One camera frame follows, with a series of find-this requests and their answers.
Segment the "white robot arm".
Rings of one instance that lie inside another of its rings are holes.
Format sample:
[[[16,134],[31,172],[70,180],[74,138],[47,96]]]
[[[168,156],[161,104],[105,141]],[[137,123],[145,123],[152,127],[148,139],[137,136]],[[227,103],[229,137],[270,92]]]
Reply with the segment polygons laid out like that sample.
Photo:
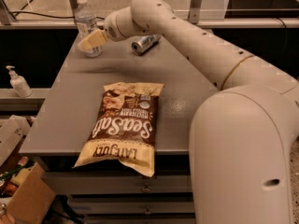
[[[132,0],[78,46],[148,34],[162,35],[218,88],[190,128],[196,223],[293,224],[290,152],[299,136],[298,81],[177,17],[163,0]]]

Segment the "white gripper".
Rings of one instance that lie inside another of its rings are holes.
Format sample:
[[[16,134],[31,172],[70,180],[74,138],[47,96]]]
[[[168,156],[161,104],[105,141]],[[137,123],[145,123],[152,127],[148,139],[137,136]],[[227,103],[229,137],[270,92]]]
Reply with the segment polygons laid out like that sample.
[[[147,33],[145,29],[134,22],[130,7],[122,8],[109,14],[104,22],[104,30],[93,30],[78,42],[78,48],[81,51],[88,51],[105,45],[107,37],[113,41],[122,41],[132,36],[145,35]]]

